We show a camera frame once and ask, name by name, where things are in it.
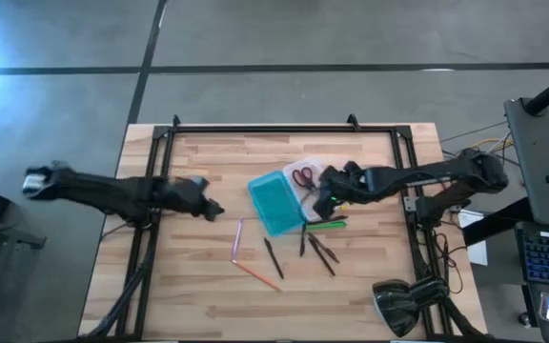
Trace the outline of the black aluminium table frame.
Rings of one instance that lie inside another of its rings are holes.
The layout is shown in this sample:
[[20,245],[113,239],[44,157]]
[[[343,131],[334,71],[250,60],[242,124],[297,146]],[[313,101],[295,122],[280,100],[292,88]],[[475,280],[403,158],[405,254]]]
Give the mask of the black aluminium table frame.
[[[395,196],[346,209],[347,227],[318,238],[340,263],[311,246],[299,256],[300,235],[270,237],[259,220],[248,183],[308,157],[343,166],[355,161],[406,167],[442,159],[431,123],[157,125],[128,128],[117,175],[141,176],[147,168],[209,180],[208,196],[225,210],[208,222],[168,214],[157,235],[133,232],[107,220],[91,277],[79,332],[92,331],[121,294],[131,257],[154,246],[152,279],[132,296],[124,324],[111,337],[132,341],[389,341],[393,333],[376,314],[375,282],[416,279],[402,199]],[[282,292],[231,262],[240,218],[236,261],[273,281]],[[281,279],[263,238],[274,248]]]

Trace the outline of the white paper sheet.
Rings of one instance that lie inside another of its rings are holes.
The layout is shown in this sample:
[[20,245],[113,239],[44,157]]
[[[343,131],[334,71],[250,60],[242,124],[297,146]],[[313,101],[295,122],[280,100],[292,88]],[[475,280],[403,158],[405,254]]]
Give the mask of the white paper sheet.
[[481,221],[484,214],[461,210],[457,214],[457,220],[461,226],[467,246],[469,261],[472,264],[486,267],[488,265],[488,252],[485,240],[480,236],[476,229],[471,229],[473,224]]

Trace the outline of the orange pencil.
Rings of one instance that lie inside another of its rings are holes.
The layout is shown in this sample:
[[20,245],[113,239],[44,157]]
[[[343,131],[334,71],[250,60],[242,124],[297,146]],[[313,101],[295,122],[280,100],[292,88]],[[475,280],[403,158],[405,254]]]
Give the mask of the orange pencil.
[[241,271],[248,273],[250,276],[252,276],[253,278],[259,280],[260,282],[264,283],[265,285],[269,286],[271,289],[275,290],[276,292],[282,292],[282,290],[273,281],[269,280],[265,276],[263,276],[263,275],[261,275],[257,272],[252,271],[251,269],[243,266],[242,264],[240,264],[238,261],[236,261],[234,259],[231,259],[231,262],[233,263],[233,265],[238,267]]

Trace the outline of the purple pencil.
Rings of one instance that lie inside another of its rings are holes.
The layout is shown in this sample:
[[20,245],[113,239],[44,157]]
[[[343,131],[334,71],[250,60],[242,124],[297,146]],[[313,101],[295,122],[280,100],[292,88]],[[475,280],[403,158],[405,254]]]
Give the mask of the purple pencil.
[[234,242],[231,250],[231,261],[233,263],[236,262],[236,256],[237,256],[238,247],[241,239],[243,223],[244,223],[244,218],[241,217],[238,222],[238,226],[237,226],[237,230],[236,230],[236,234],[235,234],[235,238],[234,238]]

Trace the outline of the red-handled scissors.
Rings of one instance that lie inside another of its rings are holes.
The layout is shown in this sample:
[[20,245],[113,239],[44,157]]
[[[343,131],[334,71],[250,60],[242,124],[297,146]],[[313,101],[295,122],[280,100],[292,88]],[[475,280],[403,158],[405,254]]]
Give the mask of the red-handled scissors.
[[302,167],[292,171],[292,178],[299,187],[312,191],[316,188],[313,171],[310,167]]

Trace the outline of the green marker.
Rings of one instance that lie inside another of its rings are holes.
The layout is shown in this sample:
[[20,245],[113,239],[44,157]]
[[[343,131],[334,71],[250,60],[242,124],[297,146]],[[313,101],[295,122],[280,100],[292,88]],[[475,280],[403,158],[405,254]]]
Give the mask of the green marker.
[[335,222],[327,222],[327,223],[321,223],[321,224],[312,224],[307,225],[308,231],[315,231],[315,230],[329,230],[329,229],[342,229],[346,228],[347,224],[344,221],[335,221]]

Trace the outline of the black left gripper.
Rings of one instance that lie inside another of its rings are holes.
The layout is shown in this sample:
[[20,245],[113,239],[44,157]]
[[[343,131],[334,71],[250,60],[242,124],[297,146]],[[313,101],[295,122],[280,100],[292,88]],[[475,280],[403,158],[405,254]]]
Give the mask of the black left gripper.
[[159,190],[159,204],[174,212],[202,214],[207,221],[213,222],[225,210],[215,200],[207,200],[204,191],[208,185],[201,176],[176,177]]

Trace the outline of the clear plastic supply box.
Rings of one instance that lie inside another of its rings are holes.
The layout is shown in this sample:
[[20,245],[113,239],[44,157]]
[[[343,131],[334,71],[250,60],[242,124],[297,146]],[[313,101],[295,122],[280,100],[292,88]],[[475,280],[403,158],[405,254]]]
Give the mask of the clear plastic supply box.
[[[302,167],[310,167],[313,171],[313,179],[316,188],[312,191],[299,187],[292,178],[292,171],[300,169]],[[319,181],[318,177],[323,172],[324,168],[321,164],[321,160],[317,157],[308,157],[302,160],[298,160],[292,164],[285,166],[282,172],[288,182],[291,190],[293,200],[295,202],[295,209],[299,213],[299,216],[305,221],[317,221],[321,220],[319,216],[313,211],[312,206],[315,201],[315,197],[319,194]]]

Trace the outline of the black side desk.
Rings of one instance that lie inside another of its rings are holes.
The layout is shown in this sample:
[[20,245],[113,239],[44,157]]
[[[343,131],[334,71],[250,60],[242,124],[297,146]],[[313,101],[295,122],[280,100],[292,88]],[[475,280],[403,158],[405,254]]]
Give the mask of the black side desk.
[[520,101],[508,100],[504,109],[532,214],[540,224],[549,225],[549,108],[535,117]]

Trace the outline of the black glossy desk lamp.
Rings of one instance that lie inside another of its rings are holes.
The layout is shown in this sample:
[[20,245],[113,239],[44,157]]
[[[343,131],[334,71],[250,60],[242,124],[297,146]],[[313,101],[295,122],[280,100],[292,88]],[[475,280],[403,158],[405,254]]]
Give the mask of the black glossy desk lamp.
[[449,295],[447,284],[434,276],[414,284],[400,279],[377,282],[372,290],[377,312],[397,337],[403,337],[415,327],[424,309]]

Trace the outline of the dark brown pen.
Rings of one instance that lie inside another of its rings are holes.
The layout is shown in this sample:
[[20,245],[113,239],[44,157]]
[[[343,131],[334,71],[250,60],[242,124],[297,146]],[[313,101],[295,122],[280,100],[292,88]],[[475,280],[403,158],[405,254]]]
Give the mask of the dark brown pen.
[[309,222],[307,222],[307,225],[319,225],[319,224],[324,224],[324,223],[343,221],[347,218],[348,218],[348,216],[346,216],[346,215],[339,215],[339,216],[331,217],[331,218],[328,218],[328,219],[321,219],[321,220],[317,220],[317,221],[309,221]]

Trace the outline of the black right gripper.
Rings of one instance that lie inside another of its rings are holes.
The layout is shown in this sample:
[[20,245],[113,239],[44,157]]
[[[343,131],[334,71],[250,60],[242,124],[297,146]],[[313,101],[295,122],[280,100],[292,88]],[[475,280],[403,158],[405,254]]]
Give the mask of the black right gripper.
[[337,200],[357,200],[366,195],[363,176],[364,170],[355,161],[348,161],[341,170],[328,166],[319,176],[320,194],[315,197],[313,211],[320,219],[330,218],[339,205]]

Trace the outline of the teal plastic pencil case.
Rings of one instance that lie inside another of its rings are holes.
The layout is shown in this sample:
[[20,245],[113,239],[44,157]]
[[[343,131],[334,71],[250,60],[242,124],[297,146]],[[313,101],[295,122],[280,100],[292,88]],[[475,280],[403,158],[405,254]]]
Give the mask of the teal plastic pencil case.
[[304,215],[282,171],[272,171],[248,183],[249,195],[268,235],[299,229]]

